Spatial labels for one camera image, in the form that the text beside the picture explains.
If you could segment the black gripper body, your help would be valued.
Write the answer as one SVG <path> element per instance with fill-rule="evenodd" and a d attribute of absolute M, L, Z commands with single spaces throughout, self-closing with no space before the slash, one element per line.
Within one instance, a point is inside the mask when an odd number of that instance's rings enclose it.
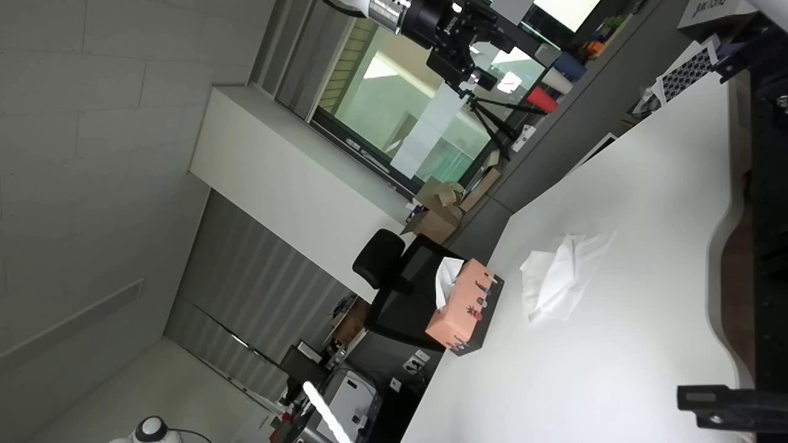
<path fill-rule="evenodd" d="M 471 47 L 487 42 L 503 51 L 537 51 L 539 38 L 495 12 L 484 0 L 410 0 L 407 36 L 427 51 L 426 65 L 453 90 L 474 80 L 491 87 L 498 78 L 473 60 Z"/>

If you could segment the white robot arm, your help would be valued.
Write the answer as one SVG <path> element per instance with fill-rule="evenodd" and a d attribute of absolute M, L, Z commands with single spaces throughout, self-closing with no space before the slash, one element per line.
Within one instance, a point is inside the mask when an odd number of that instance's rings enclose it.
<path fill-rule="evenodd" d="M 456 94 L 468 84 L 495 87 L 498 76 L 482 68 L 471 47 L 487 42 L 503 51 L 537 48 L 539 38 L 495 12 L 484 0 L 325 0 L 341 15 L 363 16 L 403 35 L 427 51 L 426 65 Z"/>

